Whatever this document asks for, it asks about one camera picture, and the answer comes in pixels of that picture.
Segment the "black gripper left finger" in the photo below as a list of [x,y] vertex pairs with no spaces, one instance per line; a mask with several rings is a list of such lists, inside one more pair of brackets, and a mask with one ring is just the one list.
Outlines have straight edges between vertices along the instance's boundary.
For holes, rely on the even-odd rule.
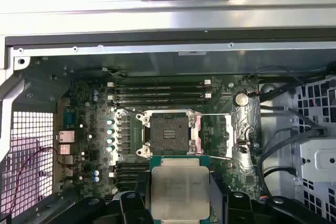
[[138,175],[134,191],[117,193],[111,201],[87,197],[61,214],[62,223],[152,223],[146,205],[150,187],[150,172]]

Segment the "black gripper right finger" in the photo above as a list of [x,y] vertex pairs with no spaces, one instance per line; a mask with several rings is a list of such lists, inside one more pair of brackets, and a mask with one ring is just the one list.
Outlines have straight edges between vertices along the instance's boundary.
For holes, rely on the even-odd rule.
[[274,196],[258,202],[244,192],[232,191],[218,173],[210,175],[209,193],[219,223],[329,223],[297,200]]

